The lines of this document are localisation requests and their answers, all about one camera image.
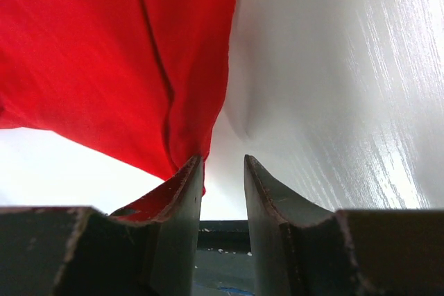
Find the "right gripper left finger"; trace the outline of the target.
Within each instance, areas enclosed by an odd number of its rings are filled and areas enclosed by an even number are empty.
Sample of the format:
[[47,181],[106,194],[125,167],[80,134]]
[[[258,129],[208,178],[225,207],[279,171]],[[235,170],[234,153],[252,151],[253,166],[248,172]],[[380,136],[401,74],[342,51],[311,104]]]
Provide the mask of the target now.
[[203,194],[199,156],[140,199],[3,207],[2,295],[190,295]]

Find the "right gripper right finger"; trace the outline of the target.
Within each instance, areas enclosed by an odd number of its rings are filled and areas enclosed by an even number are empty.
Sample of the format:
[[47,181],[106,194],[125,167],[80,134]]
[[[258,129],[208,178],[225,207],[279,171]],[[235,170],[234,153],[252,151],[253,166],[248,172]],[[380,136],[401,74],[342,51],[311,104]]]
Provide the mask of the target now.
[[443,212],[328,211],[251,155],[244,188],[258,295],[442,295]]

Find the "red t shirt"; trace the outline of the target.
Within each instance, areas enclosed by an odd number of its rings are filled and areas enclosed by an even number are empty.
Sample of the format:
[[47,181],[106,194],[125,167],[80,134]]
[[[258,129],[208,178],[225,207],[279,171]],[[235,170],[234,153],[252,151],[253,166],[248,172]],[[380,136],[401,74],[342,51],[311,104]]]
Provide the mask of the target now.
[[1,0],[1,205],[142,221],[207,157],[236,0]]

